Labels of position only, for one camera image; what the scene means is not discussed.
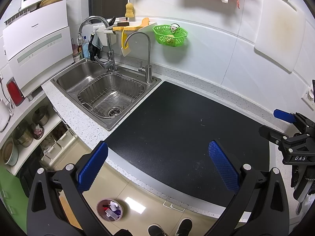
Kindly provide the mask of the purple foil wrapper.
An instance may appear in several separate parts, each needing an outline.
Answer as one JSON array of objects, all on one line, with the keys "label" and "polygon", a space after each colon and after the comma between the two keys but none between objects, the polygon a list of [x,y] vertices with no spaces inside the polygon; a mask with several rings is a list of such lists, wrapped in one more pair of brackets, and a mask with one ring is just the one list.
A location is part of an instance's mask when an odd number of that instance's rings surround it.
[{"label": "purple foil wrapper", "polygon": [[114,210],[113,212],[116,214],[118,218],[121,217],[121,209],[119,209],[119,207],[117,207],[116,210]]}]

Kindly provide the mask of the pink trash bin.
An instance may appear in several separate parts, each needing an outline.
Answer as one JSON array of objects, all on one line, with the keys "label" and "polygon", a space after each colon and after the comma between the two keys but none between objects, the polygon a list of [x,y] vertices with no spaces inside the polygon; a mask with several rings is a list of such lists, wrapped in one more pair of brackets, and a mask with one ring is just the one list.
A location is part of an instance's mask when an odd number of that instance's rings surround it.
[{"label": "pink trash bin", "polygon": [[[121,217],[118,218],[116,214],[113,212],[116,208],[119,207],[121,209]],[[123,216],[123,208],[116,201],[112,199],[104,199],[98,202],[96,211],[98,215],[107,222],[117,222]]]}]

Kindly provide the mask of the white storage drawer box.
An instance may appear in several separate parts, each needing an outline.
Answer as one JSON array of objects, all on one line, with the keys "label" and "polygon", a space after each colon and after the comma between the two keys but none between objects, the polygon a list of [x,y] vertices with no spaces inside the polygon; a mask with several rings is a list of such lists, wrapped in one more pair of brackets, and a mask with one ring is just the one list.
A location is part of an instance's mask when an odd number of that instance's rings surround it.
[{"label": "white storage drawer box", "polygon": [[75,140],[72,131],[64,123],[59,123],[40,143],[43,152],[41,162],[52,166]]}]

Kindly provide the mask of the black counter mat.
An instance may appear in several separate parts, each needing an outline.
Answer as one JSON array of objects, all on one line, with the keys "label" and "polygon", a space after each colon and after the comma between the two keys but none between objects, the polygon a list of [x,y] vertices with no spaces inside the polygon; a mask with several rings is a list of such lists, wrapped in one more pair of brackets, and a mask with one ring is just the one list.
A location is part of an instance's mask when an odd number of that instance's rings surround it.
[{"label": "black counter mat", "polygon": [[175,84],[162,83],[107,138],[120,157],[161,183],[226,206],[233,197],[208,155],[213,140],[259,171],[270,164],[260,124]]}]

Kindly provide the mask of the person right shoe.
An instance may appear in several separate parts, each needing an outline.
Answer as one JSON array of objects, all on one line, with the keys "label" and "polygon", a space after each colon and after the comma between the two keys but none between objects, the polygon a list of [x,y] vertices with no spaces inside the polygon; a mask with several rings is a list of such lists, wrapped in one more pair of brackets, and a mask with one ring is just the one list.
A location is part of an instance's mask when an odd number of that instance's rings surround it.
[{"label": "person right shoe", "polygon": [[175,233],[175,236],[188,236],[192,230],[192,227],[193,227],[192,220],[189,218],[184,218],[183,220],[181,220]]}]

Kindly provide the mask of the person shoe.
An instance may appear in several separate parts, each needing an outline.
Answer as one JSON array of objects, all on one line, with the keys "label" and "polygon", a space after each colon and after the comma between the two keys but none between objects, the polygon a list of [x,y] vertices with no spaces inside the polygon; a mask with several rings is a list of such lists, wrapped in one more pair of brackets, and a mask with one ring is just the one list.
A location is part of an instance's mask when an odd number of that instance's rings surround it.
[{"label": "person shoe", "polygon": [[192,220],[189,218],[184,218],[183,220],[181,220],[175,233],[175,236],[188,236],[192,230],[192,227],[193,227]]},{"label": "person shoe", "polygon": [[152,224],[147,229],[149,236],[167,236],[158,224]]}]

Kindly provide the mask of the steel cooking pot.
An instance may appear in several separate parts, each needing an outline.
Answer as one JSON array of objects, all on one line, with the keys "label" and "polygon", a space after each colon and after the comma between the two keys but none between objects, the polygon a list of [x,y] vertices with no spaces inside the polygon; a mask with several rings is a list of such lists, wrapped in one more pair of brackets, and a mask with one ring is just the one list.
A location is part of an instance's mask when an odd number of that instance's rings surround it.
[{"label": "steel cooking pot", "polygon": [[46,106],[39,107],[32,116],[32,121],[36,125],[44,126],[49,121],[50,114]]}]

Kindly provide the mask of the white cutting board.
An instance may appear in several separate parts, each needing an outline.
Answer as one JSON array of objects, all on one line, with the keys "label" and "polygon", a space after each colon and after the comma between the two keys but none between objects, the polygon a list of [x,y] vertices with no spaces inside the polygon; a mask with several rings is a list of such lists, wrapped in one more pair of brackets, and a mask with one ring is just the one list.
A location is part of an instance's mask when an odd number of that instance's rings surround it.
[{"label": "white cutting board", "polygon": [[291,73],[302,47],[305,22],[305,13],[291,0],[263,0],[255,49]]}]

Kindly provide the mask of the red kettle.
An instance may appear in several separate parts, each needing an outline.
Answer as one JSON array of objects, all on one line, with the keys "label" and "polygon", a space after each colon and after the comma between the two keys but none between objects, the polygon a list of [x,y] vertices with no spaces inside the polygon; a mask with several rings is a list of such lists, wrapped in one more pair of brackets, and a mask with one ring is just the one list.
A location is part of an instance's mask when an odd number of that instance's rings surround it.
[{"label": "red kettle", "polygon": [[22,92],[20,91],[19,87],[16,84],[16,81],[12,77],[11,79],[8,80],[6,83],[7,91],[13,100],[14,104],[16,107],[21,105],[23,103],[25,97],[23,96]]}]

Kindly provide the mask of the tall chrome faucet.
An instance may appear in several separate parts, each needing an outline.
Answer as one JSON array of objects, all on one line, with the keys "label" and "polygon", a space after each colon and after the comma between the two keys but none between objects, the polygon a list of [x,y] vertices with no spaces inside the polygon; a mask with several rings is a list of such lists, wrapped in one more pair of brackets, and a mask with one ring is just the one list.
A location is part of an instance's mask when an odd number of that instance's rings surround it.
[{"label": "tall chrome faucet", "polygon": [[98,30],[95,32],[95,37],[94,40],[96,40],[94,43],[92,43],[93,46],[95,44],[99,44],[99,50],[102,50],[104,46],[107,46],[107,61],[102,62],[97,55],[92,56],[94,60],[103,67],[106,71],[110,72],[115,72],[117,70],[116,63],[115,63],[115,58],[114,58],[114,50],[112,48],[112,34],[113,32],[111,31],[112,26],[109,25],[108,21],[101,17],[101,16],[89,16],[86,19],[83,20],[83,22],[79,26],[78,30],[78,37],[77,37],[77,45],[82,45],[83,44],[83,36],[82,36],[82,30],[83,27],[92,22],[92,21],[99,21],[104,24],[103,29]]}]

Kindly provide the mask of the slim gooseneck water faucet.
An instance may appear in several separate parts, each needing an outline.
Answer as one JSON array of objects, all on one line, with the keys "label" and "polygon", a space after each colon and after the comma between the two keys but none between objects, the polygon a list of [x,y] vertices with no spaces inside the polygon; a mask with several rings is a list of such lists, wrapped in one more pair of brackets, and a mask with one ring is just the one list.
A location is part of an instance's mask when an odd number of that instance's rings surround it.
[{"label": "slim gooseneck water faucet", "polygon": [[122,44],[124,48],[127,47],[128,41],[136,35],[141,35],[147,40],[147,45],[145,46],[145,44],[140,44],[140,37],[136,37],[138,48],[136,48],[136,52],[134,52],[134,57],[140,59],[141,62],[146,61],[146,64],[143,63],[139,66],[138,71],[145,75],[145,82],[151,84],[153,82],[153,67],[151,65],[151,39],[149,35],[142,31],[135,31],[131,33]]}]

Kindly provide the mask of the white countertop dishwasher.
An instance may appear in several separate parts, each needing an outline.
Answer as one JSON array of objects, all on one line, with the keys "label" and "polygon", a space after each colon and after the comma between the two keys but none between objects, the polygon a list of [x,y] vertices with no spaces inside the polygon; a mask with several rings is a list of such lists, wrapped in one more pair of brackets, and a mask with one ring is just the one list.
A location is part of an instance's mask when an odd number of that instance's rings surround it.
[{"label": "white countertop dishwasher", "polygon": [[3,41],[13,78],[27,97],[74,61],[66,1],[17,19],[3,30]]}]

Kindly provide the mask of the green plastic basket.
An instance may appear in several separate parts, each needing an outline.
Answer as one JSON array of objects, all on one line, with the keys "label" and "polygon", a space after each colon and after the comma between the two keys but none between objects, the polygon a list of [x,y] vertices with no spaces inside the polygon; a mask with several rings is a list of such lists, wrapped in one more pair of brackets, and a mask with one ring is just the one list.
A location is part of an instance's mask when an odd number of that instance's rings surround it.
[{"label": "green plastic basket", "polygon": [[188,36],[188,32],[177,23],[171,25],[156,25],[153,27],[155,40],[164,46],[182,46]]}]

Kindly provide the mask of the white sink shelf rack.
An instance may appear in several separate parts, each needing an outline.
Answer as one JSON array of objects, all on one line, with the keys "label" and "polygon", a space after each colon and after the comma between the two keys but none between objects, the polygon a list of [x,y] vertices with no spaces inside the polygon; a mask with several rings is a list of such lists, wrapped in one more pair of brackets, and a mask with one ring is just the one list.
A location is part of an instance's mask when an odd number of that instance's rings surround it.
[{"label": "white sink shelf rack", "polygon": [[115,44],[117,42],[118,34],[123,31],[127,34],[134,31],[150,32],[156,25],[157,23],[151,21],[149,18],[144,18],[141,21],[119,21],[109,27],[95,27],[94,33],[98,36],[103,46],[108,46],[107,35],[110,36],[111,43]]}]

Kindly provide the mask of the yellow sponge brush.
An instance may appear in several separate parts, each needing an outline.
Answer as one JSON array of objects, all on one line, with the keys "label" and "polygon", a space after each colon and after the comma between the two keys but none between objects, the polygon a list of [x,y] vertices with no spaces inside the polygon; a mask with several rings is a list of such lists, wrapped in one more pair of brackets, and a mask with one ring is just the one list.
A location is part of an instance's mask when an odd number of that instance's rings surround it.
[{"label": "yellow sponge brush", "polygon": [[134,6],[131,2],[125,5],[125,17],[128,19],[134,18]]}]

